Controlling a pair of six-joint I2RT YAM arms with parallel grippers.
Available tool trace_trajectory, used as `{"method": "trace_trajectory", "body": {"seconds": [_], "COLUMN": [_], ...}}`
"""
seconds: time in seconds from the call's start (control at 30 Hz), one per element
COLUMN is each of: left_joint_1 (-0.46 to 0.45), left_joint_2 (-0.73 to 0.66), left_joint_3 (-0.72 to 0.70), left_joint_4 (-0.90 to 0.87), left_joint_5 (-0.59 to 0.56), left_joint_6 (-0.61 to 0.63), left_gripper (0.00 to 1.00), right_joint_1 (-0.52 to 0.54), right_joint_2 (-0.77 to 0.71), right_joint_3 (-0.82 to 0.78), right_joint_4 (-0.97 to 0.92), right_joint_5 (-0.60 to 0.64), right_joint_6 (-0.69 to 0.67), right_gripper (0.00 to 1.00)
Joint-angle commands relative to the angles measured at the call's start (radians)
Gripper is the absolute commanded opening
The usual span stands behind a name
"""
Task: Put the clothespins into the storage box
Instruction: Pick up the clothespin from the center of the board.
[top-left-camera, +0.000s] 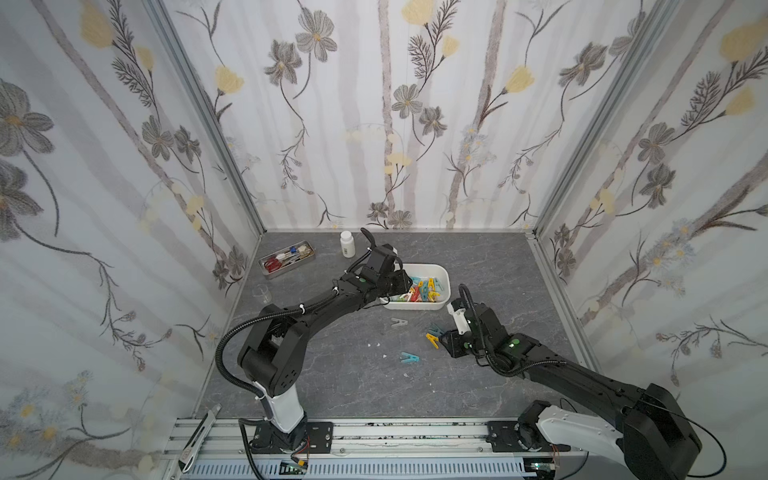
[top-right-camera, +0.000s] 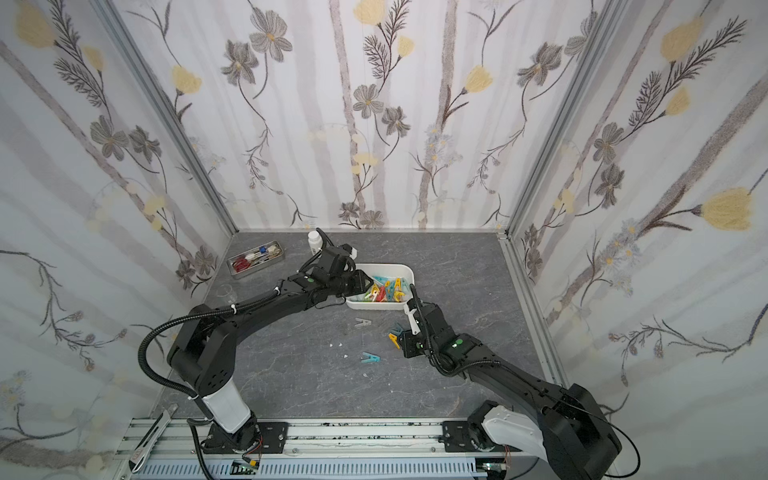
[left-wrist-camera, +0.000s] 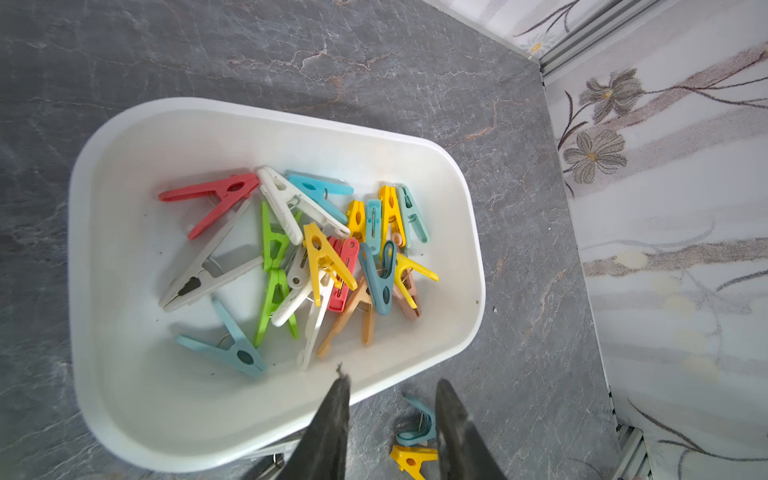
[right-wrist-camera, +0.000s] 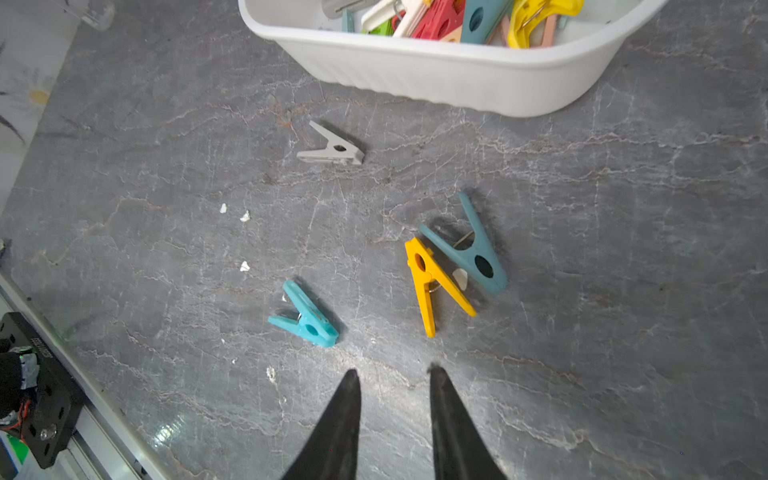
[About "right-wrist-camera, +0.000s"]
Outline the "white clothespin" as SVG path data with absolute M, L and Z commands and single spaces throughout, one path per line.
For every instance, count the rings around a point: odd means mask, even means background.
M 411 37 L 432 3 L 432 0 L 381 0 L 363 15 L 362 30 L 364 33 L 369 33 L 404 11 L 394 36 Z

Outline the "red clothespin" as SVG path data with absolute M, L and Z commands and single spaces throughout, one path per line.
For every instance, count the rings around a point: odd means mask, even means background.
M 435 0 L 417 24 L 411 38 L 441 40 L 463 25 L 464 0 Z

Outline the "dark teal clothespin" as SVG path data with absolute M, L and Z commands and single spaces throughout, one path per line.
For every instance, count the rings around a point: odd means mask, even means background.
M 469 196 L 459 193 L 462 208 L 474 234 L 472 244 L 464 250 L 452 247 L 429 227 L 422 224 L 419 231 L 488 294 L 502 293 L 508 286 L 508 276 Z

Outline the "yellow clothespin pair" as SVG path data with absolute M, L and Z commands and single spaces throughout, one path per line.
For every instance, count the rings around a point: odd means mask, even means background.
M 513 49 L 528 49 L 533 30 L 553 15 L 577 16 L 584 0 L 515 1 L 510 15 L 507 43 Z

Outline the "pink clothespin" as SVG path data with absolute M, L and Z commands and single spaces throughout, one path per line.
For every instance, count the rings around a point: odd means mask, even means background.
M 551 15 L 545 21 L 540 48 L 549 48 L 554 45 L 555 33 L 558 28 L 559 16 Z

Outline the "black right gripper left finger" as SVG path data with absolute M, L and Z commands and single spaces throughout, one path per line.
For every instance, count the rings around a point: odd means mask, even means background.
M 355 479 L 361 406 L 359 376 L 349 369 L 283 479 Z

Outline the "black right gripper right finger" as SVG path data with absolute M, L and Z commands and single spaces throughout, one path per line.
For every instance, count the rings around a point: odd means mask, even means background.
M 431 364 L 430 413 L 436 479 L 506 479 L 447 371 Z

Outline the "lime green clothespin bottom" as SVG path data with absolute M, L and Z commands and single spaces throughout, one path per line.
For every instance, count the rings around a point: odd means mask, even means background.
M 392 26 L 391 20 L 387 20 L 378 25 L 374 29 L 370 30 L 368 34 L 377 36 L 392 36 L 394 34 L 394 28 Z

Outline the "beige clothespin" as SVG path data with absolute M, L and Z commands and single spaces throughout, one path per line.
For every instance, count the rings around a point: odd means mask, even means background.
M 460 43 L 461 42 L 461 36 L 462 36 L 462 27 L 458 26 L 451 32 L 447 33 L 445 36 L 441 38 L 442 42 L 450 42 L 450 43 Z

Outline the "turquoise clothespin of pair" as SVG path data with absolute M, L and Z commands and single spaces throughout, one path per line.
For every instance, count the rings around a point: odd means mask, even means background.
M 293 280 L 283 284 L 284 293 L 298 311 L 293 320 L 282 316 L 270 316 L 268 322 L 310 343 L 331 348 L 336 345 L 339 333 L 302 288 Z

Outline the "grey clothespin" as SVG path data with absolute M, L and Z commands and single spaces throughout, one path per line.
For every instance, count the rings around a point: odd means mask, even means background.
M 377 0 L 322 0 L 321 9 L 329 19 L 340 18 L 344 11 L 357 12 L 375 5 Z
M 359 147 L 315 121 L 310 121 L 309 124 L 327 143 L 322 149 L 298 152 L 297 158 L 300 161 L 310 164 L 363 164 L 365 154 Z

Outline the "orange yellow clothespin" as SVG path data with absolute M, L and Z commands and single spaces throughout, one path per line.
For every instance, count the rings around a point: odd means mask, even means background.
M 437 283 L 451 296 L 453 300 L 471 317 L 477 315 L 467 297 L 458 285 L 435 261 L 433 252 L 418 238 L 405 243 L 407 264 L 410 268 L 419 310 L 428 338 L 436 335 L 436 324 L 431 300 L 431 285 Z

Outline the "sage green clothespin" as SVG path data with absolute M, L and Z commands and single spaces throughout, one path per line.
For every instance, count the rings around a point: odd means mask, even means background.
M 349 9 L 342 11 L 342 31 L 345 33 L 355 33 L 354 14 Z

